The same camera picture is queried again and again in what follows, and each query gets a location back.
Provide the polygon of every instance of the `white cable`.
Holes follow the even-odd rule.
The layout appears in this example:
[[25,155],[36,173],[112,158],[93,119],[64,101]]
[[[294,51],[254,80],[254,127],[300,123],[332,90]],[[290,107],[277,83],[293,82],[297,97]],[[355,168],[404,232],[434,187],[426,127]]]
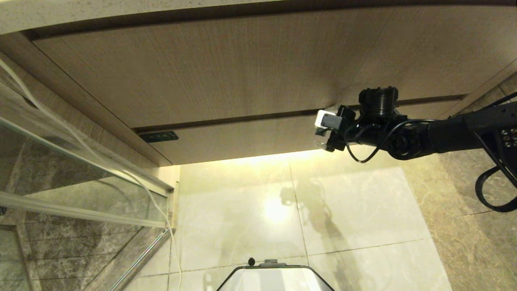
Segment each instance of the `white cable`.
[[[153,195],[151,194],[151,191],[135,176],[133,176],[132,174],[130,174],[129,172],[123,170],[123,169],[118,169],[118,166],[112,164],[109,160],[105,159],[105,158],[102,158],[99,154],[97,154],[92,148],[90,148],[90,146],[88,144],[86,144],[86,142],[84,142],[84,140],[75,132],[75,130],[73,128],[71,128],[70,126],[68,126],[68,124],[66,124],[65,122],[63,122],[61,119],[59,119],[58,117],[56,117],[53,113],[51,113],[49,110],[47,110],[33,95],[32,93],[29,91],[29,89],[27,88],[27,86],[25,85],[25,83],[20,79],[20,77],[18,77],[18,75],[11,69],[11,67],[9,67],[9,65],[7,65],[4,60],[0,59],[0,66],[16,81],[16,83],[20,86],[20,88],[22,89],[22,91],[25,93],[25,96],[41,111],[43,112],[46,116],[50,117],[50,119],[52,119],[53,121],[55,121],[56,123],[58,123],[59,125],[61,125],[62,127],[64,127],[66,130],[68,130],[73,136],[74,138],[88,151],[90,152],[94,157],[96,157],[98,160],[100,161],[103,161],[104,163],[110,165],[111,167],[113,167],[115,170],[118,170],[124,174],[126,174],[127,176],[129,176],[130,178],[132,178],[138,185],[140,185],[144,190],[145,192],[149,195],[149,198],[151,199],[151,201],[153,202],[153,205],[155,206],[155,208],[161,213],[161,215],[163,215],[163,217],[165,218],[165,221],[166,221],[166,225],[169,229],[169,232],[171,234],[171,240],[172,240],[172,244],[171,244],[171,252],[172,252],[172,247],[174,246],[174,251],[175,251],[175,255],[176,255],[176,263],[178,264],[178,272],[179,272],[179,285],[178,285],[178,290],[181,288],[181,281],[182,281],[182,277],[183,277],[183,273],[181,271],[181,265],[179,263],[179,258],[178,258],[178,254],[176,252],[176,241],[174,240],[174,234],[172,233],[172,226],[171,226],[171,222],[169,221],[169,217],[163,213],[163,211],[160,209],[160,207],[158,206],[158,204],[156,203]],[[171,264],[169,263],[169,278],[171,276]]]

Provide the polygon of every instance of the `marble floor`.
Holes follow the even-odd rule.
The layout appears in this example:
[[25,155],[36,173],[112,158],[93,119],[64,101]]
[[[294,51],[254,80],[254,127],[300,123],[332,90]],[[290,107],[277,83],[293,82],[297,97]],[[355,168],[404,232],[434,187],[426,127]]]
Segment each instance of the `marble floor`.
[[216,290],[249,257],[309,265],[336,290],[451,290],[385,153],[368,164],[317,150],[183,165],[178,215],[176,250],[165,244],[126,290],[177,290],[176,254],[181,290]]

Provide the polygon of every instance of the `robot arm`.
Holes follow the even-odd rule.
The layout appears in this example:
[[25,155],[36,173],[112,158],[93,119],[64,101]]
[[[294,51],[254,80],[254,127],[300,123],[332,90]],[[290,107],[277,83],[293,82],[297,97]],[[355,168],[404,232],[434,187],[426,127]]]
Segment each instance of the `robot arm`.
[[[446,120],[411,120],[395,110],[396,88],[366,89],[359,94],[358,119],[346,106],[340,106],[337,113],[320,110],[315,123],[316,134],[325,136],[330,131],[324,149],[333,152],[347,148],[359,163],[366,163],[379,150],[407,160],[433,153],[483,148],[496,166],[478,178],[476,195],[490,209],[509,212],[517,209],[517,197],[505,205],[494,206],[484,198],[482,187],[490,175],[501,170],[517,188],[517,103],[498,105],[516,96],[517,92],[482,110]],[[350,149],[352,142],[374,146],[375,150],[361,161]]]

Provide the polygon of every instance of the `black robotic arm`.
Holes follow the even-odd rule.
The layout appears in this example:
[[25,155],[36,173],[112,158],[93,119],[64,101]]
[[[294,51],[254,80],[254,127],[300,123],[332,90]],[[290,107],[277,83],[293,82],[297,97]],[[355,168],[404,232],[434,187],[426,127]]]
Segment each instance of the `black robotic arm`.
[[[517,96],[517,92],[489,106],[446,120],[408,119],[396,111],[398,90],[393,87],[366,89],[359,94],[360,116],[347,106],[337,113],[320,110],[316,134],[330,137],[324,149],[333,152],[347,148],[351,157],[366,163],[379,151],[407,160],[430,155],[483,148],[496,166],[483,173],[476,182],[476,195],[492,210],[509,212],[517,209],[517,197],[505,205],[494,206],[486,201],[482,188],[486,179],[502,171],[517,188],[517,103],[500,105]],[[359,160],[350,143],[374,146],[372,154]]]

